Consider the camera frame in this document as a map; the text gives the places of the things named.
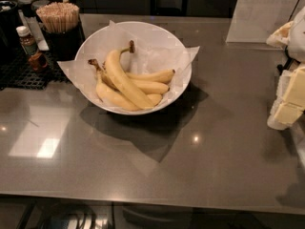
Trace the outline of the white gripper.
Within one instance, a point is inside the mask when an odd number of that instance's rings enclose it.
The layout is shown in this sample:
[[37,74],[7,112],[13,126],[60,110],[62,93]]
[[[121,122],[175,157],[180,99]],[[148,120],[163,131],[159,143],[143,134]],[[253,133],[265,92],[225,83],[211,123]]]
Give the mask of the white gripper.
[[267,125],[275,130],[285,130],[294,124],[305,111],[305,67],[292,73],[284,70],[279,77],[275,101]]

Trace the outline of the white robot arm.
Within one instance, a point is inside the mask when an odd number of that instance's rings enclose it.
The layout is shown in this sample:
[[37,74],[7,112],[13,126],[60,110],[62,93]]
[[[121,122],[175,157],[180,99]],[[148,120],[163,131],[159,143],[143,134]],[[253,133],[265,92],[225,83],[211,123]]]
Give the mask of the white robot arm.
[[267,120],[270,128],[285,130],[305,111],[305,8],[270,35],[266,43],[283,49],[287,56],[286,63],[277,66],[280,77],[276,100]]

